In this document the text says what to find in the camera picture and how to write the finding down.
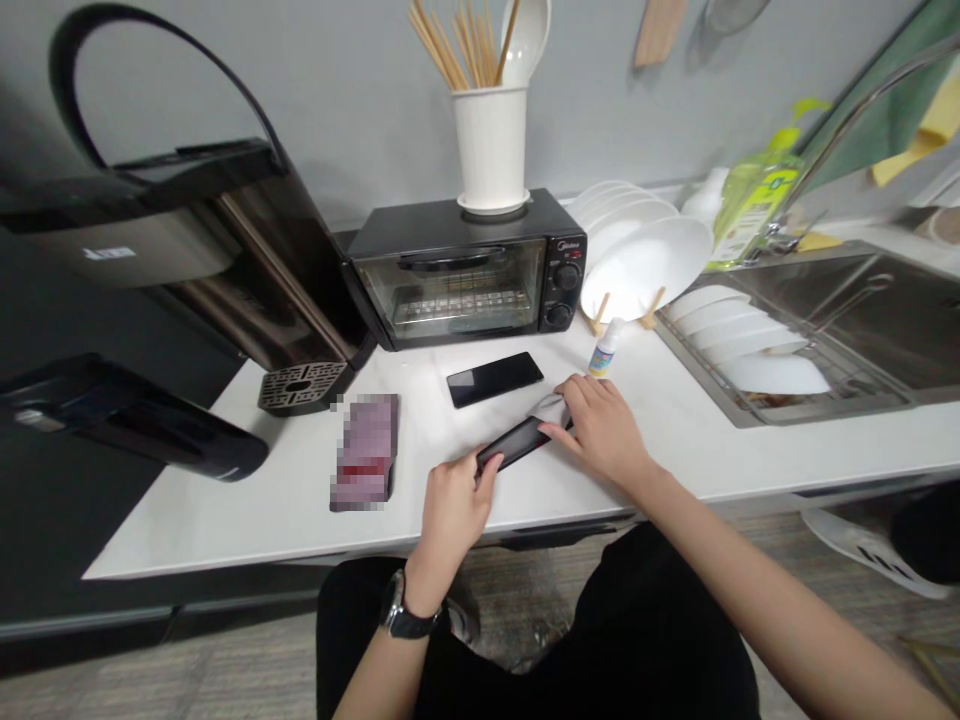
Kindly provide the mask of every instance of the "stainless steel drain rack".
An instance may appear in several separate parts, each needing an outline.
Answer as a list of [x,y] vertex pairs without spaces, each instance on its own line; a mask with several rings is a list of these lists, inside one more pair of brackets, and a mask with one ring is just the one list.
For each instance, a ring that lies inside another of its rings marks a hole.
[[[707,284],[711,283],[697,283],[697,286]],[[809,359],[820,369],[830,383],[830,392],[819,395],[743,392],[694,347],[663,311],[657,312],[660,337],[737,427],[795,425],[886,412],[916,404],[906,388],[900,387],[896,380],[859,355],[815,332],[809,324],[787,315],[764,298],[754,295],[754,301],[757,307],[810,341],[808,347],[796,354]]]

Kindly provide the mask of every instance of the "dish rack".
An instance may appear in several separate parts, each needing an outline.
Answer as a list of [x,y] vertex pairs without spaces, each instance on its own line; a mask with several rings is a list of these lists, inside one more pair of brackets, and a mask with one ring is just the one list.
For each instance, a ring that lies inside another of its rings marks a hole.
[[530,310],[530,297],[515,273],[474,270],[397,288],[393,323],[412,325]]
[[737,427],[796,425],[855,415],[886,412],[916,403],[893,378],[853,354],[814,327],[788,316],[763,298],[757,307],[802,335],[810,344],[795,354],[813,362],[832,388],[819,395],[767,395],[743,392],[707,360],[689,339],[657,312],[657,332]]

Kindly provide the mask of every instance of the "utensil holder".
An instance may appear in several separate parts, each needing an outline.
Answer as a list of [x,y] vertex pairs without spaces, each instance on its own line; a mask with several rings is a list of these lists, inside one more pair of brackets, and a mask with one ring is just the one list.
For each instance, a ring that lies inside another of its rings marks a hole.
[[463,172],[460,205],[488,214],[517,208],[526,197],[527,88],[455,92],[453,110]]

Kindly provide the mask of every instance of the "toaster oven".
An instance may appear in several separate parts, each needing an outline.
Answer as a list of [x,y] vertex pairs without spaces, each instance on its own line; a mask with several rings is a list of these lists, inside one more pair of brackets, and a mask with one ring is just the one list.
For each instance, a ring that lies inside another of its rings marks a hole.
[[377,208],[345,251],[350,294],[386,350],[563,332],[586,233],[546,190],[506,215],[455,200]]

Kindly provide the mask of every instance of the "wristwatch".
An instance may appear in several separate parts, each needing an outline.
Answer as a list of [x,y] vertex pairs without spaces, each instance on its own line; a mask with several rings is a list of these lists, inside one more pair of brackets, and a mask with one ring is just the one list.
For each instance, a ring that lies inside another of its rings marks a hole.
[[380,608],[380,627],[384,628],[390,637],[405,640],[418,640],[429,635],[440,622],[440,613],[430,618],[417,617],[403,606],[403,589],[406,584],[406,575],[403,568],[397,570],[383,594],[383,606]]

